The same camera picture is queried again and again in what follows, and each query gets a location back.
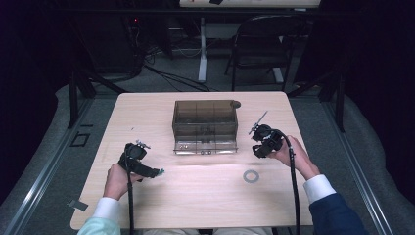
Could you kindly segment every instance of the transparent container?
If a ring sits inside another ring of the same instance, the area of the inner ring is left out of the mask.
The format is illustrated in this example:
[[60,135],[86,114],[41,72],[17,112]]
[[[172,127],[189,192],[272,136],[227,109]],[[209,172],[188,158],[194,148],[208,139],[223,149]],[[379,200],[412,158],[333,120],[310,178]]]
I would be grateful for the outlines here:
[[173,116],[174,153],[236,153],[238,120],[234,100],[176,101]]

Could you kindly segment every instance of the white cuff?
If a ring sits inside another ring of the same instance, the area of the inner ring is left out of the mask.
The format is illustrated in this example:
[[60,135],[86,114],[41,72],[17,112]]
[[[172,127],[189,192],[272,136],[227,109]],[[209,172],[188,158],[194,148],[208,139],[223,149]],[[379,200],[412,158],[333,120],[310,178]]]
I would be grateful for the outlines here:
[[119,201],[112,198],[101,198],[92,217],[107,218],[118,223],[119,207]]
[[319,174],[308,179],[303,186],[305,193],[307,194],[308,201],[311,204],[317,200],[336,193],[324,174]]

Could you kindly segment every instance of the circular ring on table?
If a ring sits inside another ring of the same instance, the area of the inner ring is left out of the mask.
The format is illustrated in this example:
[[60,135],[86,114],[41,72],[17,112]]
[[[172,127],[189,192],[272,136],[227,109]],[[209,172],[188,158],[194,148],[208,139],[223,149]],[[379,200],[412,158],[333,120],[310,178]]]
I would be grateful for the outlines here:
[[[254,174],[255,178],[254,179],[248,179],[247,176],[249,174]],[[255,170],[249,169],[249,170],[245,171],[245,173],[244,173],[244,180],[247,183],[256,183],[259,180],[259,174]]]

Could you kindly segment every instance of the light wood tabletop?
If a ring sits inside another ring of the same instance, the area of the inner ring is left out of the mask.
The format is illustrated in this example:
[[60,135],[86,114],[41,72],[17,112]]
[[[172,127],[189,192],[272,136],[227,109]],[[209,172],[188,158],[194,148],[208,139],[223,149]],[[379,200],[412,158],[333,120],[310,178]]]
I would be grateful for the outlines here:
[[223,0],[219,5],[209,0],[180,0],[181,7],[187,8],[317,8],[320,0]]
[[[172,130],[176,100],[236,100],[238,152],[221,155],[175,155]],[[103,195],[107,171],[124,146],[137,139],[151,146],[142,164],[165,173],[133,186],[136,228],[215,228],[295,225],[290,169],[277,160],[258,159],[249,131],[258,119],[303,144],[289,100],[283,92],[125,93],[116,103],[91,166],[70,226],[79,229]],[[244,180],[254,170],[255,183]],[[297,173],[302,225],[311,225],[304,179]],[[129,227],[128,197],[121,200],[119,225]]]

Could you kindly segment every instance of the sleeve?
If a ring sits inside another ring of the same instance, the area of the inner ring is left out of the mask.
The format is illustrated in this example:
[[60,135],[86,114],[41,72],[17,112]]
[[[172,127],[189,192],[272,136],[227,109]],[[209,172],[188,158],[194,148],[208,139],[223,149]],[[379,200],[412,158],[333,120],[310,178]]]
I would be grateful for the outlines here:
[[304,183],[316,235],[368,234],[357,213],[320,174]]
[[111,198],[102,198],[98,202],[94,214],[86,220],[78,234],[119,235],[118,215],[119,201]]

